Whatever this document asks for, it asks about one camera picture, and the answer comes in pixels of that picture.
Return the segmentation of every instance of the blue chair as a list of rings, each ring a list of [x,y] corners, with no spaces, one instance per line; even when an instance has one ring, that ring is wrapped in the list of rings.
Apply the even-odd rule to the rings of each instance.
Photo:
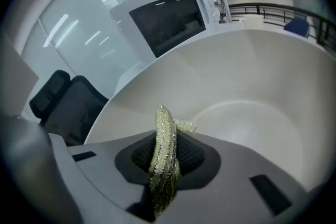
[[[294,34],[308,38],[309,24],[305,20],[294,18],[292,21],[286,24],[283,28],[286,31],[290,31]]]

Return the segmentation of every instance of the black mesh vent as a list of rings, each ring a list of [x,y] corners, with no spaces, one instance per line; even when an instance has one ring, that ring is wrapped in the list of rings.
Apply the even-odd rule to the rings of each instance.
[[[133,163],[146,173],[151,165],[154,148],[155,138],[152,138],[146,144],[134,150],[131,155]],[[205,154],[200,147],[177,134],[176,157],[180,162],[181,175],[184,176],[201,166]]]

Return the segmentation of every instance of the black metal railing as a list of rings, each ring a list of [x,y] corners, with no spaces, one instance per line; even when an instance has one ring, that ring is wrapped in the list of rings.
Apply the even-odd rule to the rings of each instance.
[[[264,23],[284,27],[294,18],[309,23],[309,37],[317,44],[336,52],[336,24],[308,10],[271,3],[242,3],[229,5],[232,21],[238,21],[245,14],[258,14]]]

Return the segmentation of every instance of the black mesh chair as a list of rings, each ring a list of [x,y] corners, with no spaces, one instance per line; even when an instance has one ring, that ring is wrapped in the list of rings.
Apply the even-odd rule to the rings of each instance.
[[[70,80],[58,70],[29,105],[48,133],[61,135],[67,145],[81,145],[107,101],[85,77]]]

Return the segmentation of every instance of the handrail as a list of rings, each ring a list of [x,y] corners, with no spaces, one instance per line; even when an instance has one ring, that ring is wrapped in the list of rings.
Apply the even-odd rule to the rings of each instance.
[[[284,26],[283,24],[288,23],[290,20],[292,20],[298,15],[302,16],[304,20],[307,20],[307,17],[311,17],[315,20],[314,22],[316,22],[317,24],[315,25],[309,24],[310,25],[309,32],[311,32],[312,29],[313,33],[316,32],[315,35],[311,35],[309,33],[309,37],[315,38],[317,44],[321,45],[322,47],[332,49],[334,52],[336,52],[336,24],[330,21],[329,19],[322,17],[319,14],[310,12],[302,8],[272,4],[272,3],[231,4],[229,5],[229,8],[233,21],[235,21],[234,20],[235,16],[242,16],[245,14],[257,14],[257,15],[263,15],[264,23],[278,25],[281,27]]]

